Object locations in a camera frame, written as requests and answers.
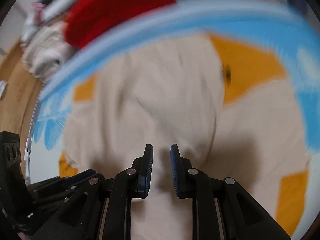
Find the fabric pile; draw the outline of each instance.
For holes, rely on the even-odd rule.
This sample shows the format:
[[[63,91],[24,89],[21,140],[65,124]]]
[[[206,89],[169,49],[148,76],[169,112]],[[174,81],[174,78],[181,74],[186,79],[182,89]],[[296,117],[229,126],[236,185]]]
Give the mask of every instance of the fabric pile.
[[[44,83],[93,39],[175,0],[40,0],[23,27],[25,69]]]

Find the wooden floor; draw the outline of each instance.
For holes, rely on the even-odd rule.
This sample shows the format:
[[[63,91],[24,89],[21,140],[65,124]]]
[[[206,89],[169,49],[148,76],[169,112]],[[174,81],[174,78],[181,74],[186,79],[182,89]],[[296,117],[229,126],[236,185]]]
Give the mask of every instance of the wooden floor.
[[[12,47],[0,64],[0,80],[8,84],[0,99],[0,131],[20,135],[21,170],[24,175],[23,161],[26,140],[36,99],[42,83],[27,72],[21,62],[22,51],[19,43]]]

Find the black linkage arm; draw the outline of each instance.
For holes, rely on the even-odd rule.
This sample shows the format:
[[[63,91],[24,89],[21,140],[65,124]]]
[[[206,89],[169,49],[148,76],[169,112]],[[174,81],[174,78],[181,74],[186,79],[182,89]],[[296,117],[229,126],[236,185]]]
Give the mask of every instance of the black linkage arm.
[[[96,240],[102,231],[103,240],[130,240],[131,198],[146,198],[150,189],[151,144],[114,178],[87,170],[28,187],[21,174],[19,144],[19,135],[0,133],[1,239],[16,240],[17,232],[23,232],[32,240]]]
[[[218,180],[192,167],[171,147],[178,198],[192,198],[193,240],[290,240],[288,234],[233,178]]]

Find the red cloth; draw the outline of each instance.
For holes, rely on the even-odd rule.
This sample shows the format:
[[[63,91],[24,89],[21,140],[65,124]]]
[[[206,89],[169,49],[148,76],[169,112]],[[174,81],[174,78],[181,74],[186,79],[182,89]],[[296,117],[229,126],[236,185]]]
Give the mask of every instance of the red cloth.
[[[82,48],[113,26],[175,0],[79,0],[68,12],[65,40]]]

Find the beige cloth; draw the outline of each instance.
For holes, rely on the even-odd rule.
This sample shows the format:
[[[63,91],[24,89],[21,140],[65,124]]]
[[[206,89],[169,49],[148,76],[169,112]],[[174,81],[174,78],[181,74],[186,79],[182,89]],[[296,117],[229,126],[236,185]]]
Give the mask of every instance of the beige cloth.
[[[192,238],[191,200],[177,199],[172,186],[174,143],[209,176],[237,179],[271,215],[281,177],[305,168],[289,80],[263,84],[224,109],[223,95],[218,55],[195,35],[113,59],[98,74],[93,100],[74,103],[64,130],[74,167],[110,178],[153,145],[148,198],[132,203],[133,240]]]
[[[113,59],[98,74],[94,101],[74,103],[64,140],[80,170],[113,177],[153,145],[148,198],[132,203],[132,239],[183,239],[181,230],[191,228],[191,202],[174,195],[170,147],[177,143],[195,166],[206,159],[223,91],[218,56],[210,40],[197,35]]]

